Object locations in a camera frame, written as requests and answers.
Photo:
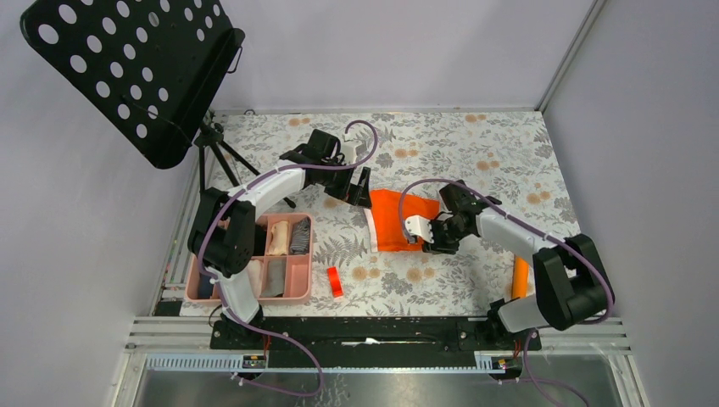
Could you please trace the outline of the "grey striped underwear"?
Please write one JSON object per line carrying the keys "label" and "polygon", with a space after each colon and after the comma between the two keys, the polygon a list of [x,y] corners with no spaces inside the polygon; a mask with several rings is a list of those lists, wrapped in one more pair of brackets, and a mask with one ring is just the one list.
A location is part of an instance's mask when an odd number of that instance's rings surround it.
{"label": "grey striped underwear", "polygon": [[305,217],[293,225],[288,252],[292,255],[307,254],[311,242],[311,220]]}

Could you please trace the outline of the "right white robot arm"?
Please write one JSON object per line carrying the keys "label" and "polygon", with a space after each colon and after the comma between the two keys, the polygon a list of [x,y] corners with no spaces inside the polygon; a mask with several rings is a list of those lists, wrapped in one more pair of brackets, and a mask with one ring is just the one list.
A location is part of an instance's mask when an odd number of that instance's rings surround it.
{"label": "right white robot arm", "polygon": [[502,209],[493,197],[451,181],[439,195],[445,210],[432,219],[412,215],[404,221],[407,238],[421,241],[430,254],[455,254],[468,237],[496,243],[532,269],[535,291],[524,298],[498,301],[488,312],[486,336],[507,349],[520,333],[549,326],[564,331],[608,315],[615,303],[594,241],[577,234],[564,240],[540,231]]}

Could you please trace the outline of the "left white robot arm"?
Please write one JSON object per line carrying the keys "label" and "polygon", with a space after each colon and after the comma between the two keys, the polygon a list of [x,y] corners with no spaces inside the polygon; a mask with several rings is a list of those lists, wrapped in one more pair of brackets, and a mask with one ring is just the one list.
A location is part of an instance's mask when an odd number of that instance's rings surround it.
{"label": "left white robot arm", "polygon": [[223,314],[233,321],[231,338],[242,348],[258,345],[264,329],[254,320],[260,305],[247,270],[256,220],[274,204],[313,185],[347,204],[371,207],[371,169],[365,159],[346,163],[341,146],[338,137],[315,130],[306,143],[282,154],[271,170],[250,182],[229,192],[209,187],[200,193],[187,246],[196,257],[196,270],[214,284]]}

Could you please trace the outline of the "orange underwear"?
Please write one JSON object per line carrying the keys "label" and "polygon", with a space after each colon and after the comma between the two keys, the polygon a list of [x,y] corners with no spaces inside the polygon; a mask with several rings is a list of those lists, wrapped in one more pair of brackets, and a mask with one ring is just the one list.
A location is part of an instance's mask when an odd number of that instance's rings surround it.
{"label": "orange underwear", "polygon": [[[372,207],[365,209],[365,217],[370,231],[371,252],[421,252],[421,240],[408,243],[401,227],[399,216],[400,193],[380,189],[370,191]],[[405,196],[405,215],[420,215],[431,219],[440,211],[440,203],[435,199],[420,198],[411,194]]]}

